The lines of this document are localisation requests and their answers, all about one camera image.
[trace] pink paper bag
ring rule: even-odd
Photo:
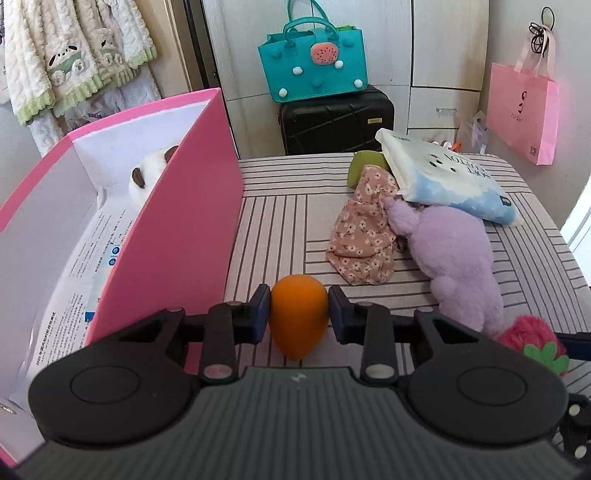
[[[538,75],[542,55],[534,70],[523,69],[530,50],[524,46],[515,67],[492,64],[486,126],[515,151],[536,165],[550,165],[558,135],[560,107],[558,83],[552,80],[556,45],[544,29],[548,45],[548,76]]]

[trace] panda ear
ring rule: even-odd
[[[139,169],[139,167],[135,167],[133,169],[131,172],[131,179],[139,188],[144,189],[146,187],[144,176],[142,175],[142,171]]]
[[[168,163],[170,159],[173,157],[173,154],[177,151],[177,148],[178,145],[175,145],[166,151],[166,153],[164,154],[164,159],[166,160],[166,163]]]

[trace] pink bag handle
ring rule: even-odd
[[[556,40],[554,39],[554,34],[548,27],[542,25],[542,28],[544,29],[544,42],[542,44],[542,51],[545,51],[546,47],[548,47],[548,62],[546,64],[546,71],[548,73],[548,78],[551,79],[554,76],[554,66],[556,65]],[[514,70],[518,73],[521,72],[521,70],[523,69],[527,56],[530,52],[530,46],[531,41],[526,40],[525,44],[523,45],[523,48],[521,49],[521,54],[519,55],[519,58],[515,63]],[[534,68],[534,75],[536,77],[538,76],[538,70],[540,69],[541,63],[542,55],[540,55],[540,59],[538,60],[538,63]]]

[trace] pink box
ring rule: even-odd
[[[64,323],[41,328],[102,192],[127,184],[147,154],[179,143],[127,233],[93,320],[77,325],[87,329],[88,343],[166,307],[207,312],[223,301],[243,193],[219,89],[159,100],[75,130],[0,208],[0,459],[18,462],[42,441],[23,400],[27,365],[35,364],[34,355],[41,358],[44,336]]]

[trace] green plush toy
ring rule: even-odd
[[[347,186],[350,189],[357,188],[357,184],[361,179],[361,171],[366,165],[377,165],[378,167],[382,167],[384,170],[392,173],[383,153],[374,152],[373,150],[362,150],[353,156],[353,161],[349,166],[349,172],[347,173]]]

